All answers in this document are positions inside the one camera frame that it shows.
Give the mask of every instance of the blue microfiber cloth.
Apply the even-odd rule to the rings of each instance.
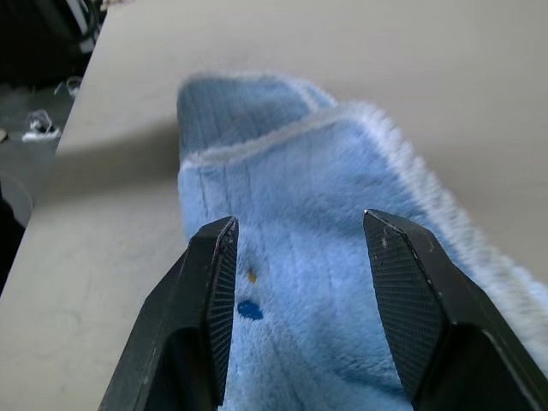
[[[490,246],[381,110],[273,74],[180,91],[185,234],[240,220],[224,410],[409,410],[372,287],[366,208],[413,219],[548,371],[548,293]]]

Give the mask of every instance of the beige table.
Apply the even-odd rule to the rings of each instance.
[[[275,69],[396,119],[493,242],[546,275],[548,3],[136,0],[113,8],[0,300],[0,409],[99,405],[184,248],[176,90]]]

